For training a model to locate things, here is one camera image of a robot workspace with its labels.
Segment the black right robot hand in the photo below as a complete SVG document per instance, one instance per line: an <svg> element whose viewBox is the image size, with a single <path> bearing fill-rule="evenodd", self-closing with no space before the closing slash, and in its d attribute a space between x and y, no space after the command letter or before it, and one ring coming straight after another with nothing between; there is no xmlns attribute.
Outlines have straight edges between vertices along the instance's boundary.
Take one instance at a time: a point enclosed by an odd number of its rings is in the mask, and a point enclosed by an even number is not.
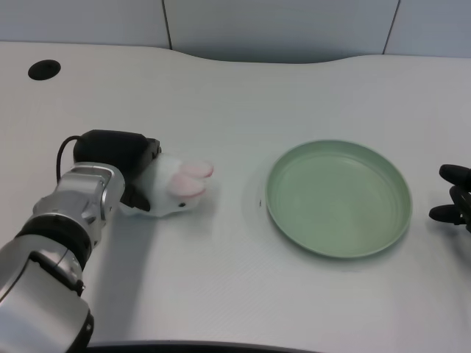
<svg viewBox="0 0 471 353"><path fill-rule="evenodd" d="M444 164L439 175L453 185L449 190L453 203L432 208L429 217L442 223L465 225L470 232L470 169Z"/></svg>

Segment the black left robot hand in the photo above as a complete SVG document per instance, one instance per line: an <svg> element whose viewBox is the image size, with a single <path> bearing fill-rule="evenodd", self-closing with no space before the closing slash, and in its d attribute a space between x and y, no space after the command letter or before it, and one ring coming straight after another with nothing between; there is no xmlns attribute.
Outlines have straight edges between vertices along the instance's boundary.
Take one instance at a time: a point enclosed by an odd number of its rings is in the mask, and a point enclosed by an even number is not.
<svg viewBox="0 0 471 353"><path fill-rule="evenodd" d="M148 197L137 189L134 182L157 159L159 153L159 140L133 132L95 129L79 136L73 158L76 163L104 163L116 167L125 181L121 203L149 211Z"/></svg>

